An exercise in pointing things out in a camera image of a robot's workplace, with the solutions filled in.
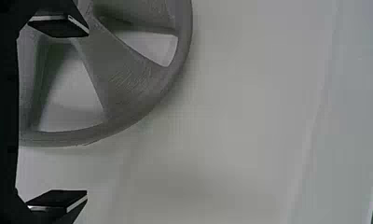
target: white backdrop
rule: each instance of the white backdrop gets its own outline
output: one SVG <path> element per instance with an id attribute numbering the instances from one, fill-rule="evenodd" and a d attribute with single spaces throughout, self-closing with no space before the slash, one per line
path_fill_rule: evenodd
<path id="1" fill-rule="evenodd" d="M 366 220 L 373 0 L 345 2 L 194 0 L 169 96 L 94 145 L 23 148 L 22 198 L 87 189 L 89 224 Z"/>

